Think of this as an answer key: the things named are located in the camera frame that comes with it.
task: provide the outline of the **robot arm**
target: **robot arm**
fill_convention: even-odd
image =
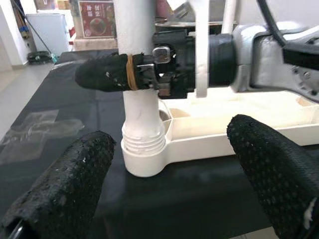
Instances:
[[[306,45],[319,39],[319,26],[307,29],[293,22],[278,26],[287,42]],[[186,30],[166,31],[155,33],[153,43],[152,55],[133,56],[139,89],[159,90],[162,99],[186,98],[195,90],[195,38]],[[129,90],[123,74],[126,64],[126,55],[90,60],[78,69],[76,81],[90,89]],[[288,90],[319,102],[319,72],[284,63],[282,48],[265,25],[240,25],[232,35],[209,36],[208,86],[231,86],[235,92]]]

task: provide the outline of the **white pole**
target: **white pole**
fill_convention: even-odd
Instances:
[[[232,33],[234,27],[234,19],[236,12],[237,0],[226,0],[223,25],[221,27],[221,33]]]
[[[119,53],[151,54],[155,30],[154,0],[114,0]],[[125,123],[123,151],[132,155],[154,155],[165,145],[158,93],[154,90],[123,92]]]

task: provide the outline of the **poster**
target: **poster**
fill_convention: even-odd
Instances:
[[[112,1],[81,0],[79,5],[85,38],[114,37],[115,19]]]

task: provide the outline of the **black tablecloth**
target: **black tablecloth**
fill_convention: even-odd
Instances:
[[[63,53],[57,64],[73,62],[48,74],[13,123],[21,125],[32,112],[58,109],[56,120],[80,119],[85,127],[76,136],[49,139],[37,159],[0,165],[0,218],[74,139],[101,130],[118,144],[88,238],[226,239],[269,227],[235,156],[171,164],[151,178],[126,171],[120,147],[122,93],[85,90],[73,79],[83,60],[110,53]],[[319,146],[307,149],[319,155]]]

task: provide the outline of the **floor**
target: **floor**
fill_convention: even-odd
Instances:
[[[53,64],[28,65],[14,71],[0,71],[0,139],[47,76]]]
[[[265,228],[231,239],[278,239],[273,228]]]

